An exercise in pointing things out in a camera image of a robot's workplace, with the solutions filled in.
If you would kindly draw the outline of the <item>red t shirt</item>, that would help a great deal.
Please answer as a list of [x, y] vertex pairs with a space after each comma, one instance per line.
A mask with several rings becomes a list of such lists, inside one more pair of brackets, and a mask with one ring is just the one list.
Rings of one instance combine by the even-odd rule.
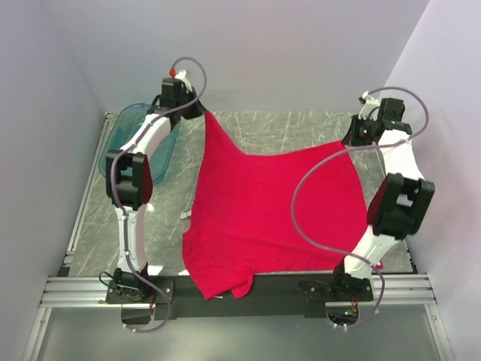
[[333, 269], [366, 231], [358, 173], [340, 141], [273, 156], [238, 149], [207, 114], [183, 261], [206, 299], [245, 296], [258, 273]]

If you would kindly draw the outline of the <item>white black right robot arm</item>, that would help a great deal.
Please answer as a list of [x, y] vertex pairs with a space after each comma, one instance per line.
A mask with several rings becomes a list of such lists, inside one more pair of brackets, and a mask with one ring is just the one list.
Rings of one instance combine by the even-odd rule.
[[339, 300], [370, 298], [373, 268], [399, 241], [418, 232], [435, 191], [416, 163], [412, 130], [402, 120], [403, 100], [365, 93], [361, 104], [342, 143], [378, 146], [386, 176], [368, 206], [365, 233], [334, 269], [330, 291]]

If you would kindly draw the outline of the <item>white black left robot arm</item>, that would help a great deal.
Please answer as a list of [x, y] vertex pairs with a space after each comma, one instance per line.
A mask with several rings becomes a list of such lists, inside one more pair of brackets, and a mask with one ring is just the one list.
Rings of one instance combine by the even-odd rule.
[[120, 149], [107, 152], [106, 191], [119, 229], [119, 260], [113, 282], [133, 302], [142, 302], [150, 293], [144, 248], [144, 216], [153, 194], [150, 160], [183, 118], [200, 117], [204, 112], [186, 72], [171, 74], [162, 80], [161, 93], [136, 133]]

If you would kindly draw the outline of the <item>teal translucent plastic bin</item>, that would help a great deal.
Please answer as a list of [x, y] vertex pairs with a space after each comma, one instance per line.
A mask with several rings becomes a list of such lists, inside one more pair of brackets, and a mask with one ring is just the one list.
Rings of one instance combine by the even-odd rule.
[[[119, 113], [98, 161], [98, 170], [103, 177], [107, 177], [106, 156], [108, 151], [120, 149], [133, 137], [143, 124], [149, 109], [150, 104], [136, 103], [127, 106]], [[161, 183], [167, 174], [179, 130], [180, 124], [176, 125], [172, 132], [160, 143], [149, 160], [154, 185]]]

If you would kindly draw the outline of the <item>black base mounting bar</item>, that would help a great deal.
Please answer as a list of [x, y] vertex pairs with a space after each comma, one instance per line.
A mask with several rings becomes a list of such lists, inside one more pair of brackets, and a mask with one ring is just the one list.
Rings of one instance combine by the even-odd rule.
[[244, 317], [303, 315], [324, 318], [327, 304], [352, 305], [373, 300], [369, 279], [355, 280], [337, 267], [332, 273], [255, 275], [250, 291], [236, 299], [224, 292], [205, 299], [191, 277], [150, 276], [146, 285], [134, 275], [116, 270], [105, 301], [121, 305], [127, 324], [181, 317]]

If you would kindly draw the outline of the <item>aluminium left side rail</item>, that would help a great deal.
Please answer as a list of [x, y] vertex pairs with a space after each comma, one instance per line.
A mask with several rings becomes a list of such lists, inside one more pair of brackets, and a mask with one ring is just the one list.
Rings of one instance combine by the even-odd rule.
[[77, 248], [79, 232], [85, 217], [86, 203], [91, 194], [96, 169], [98, 168], [98, 161], [100, 159], [101, 152], [107, 137], [107, 129], [109, 128], [110, 122], [114, 117], [115, 116], [113, 112], [106, 112], [104, 114], [104, 122], [102, 125], [101, 134], [99, 135], [99, 138], [98, 138], [97, 147], [95, 149], [92, 165], [89, 170], [89, 176], [87, 178], [86, 186], [83, 191], [83, 196], [80, 201], [80, 206], [78, 208], [77, 216], [74, 221], [74, 226], [71, 231], [71, 236], [68, 242], [67, 250], [65, 252], [65, 256], [64, 256], [61, 268], [70, 268], [72, 261], [74, 259], [74, 253]]

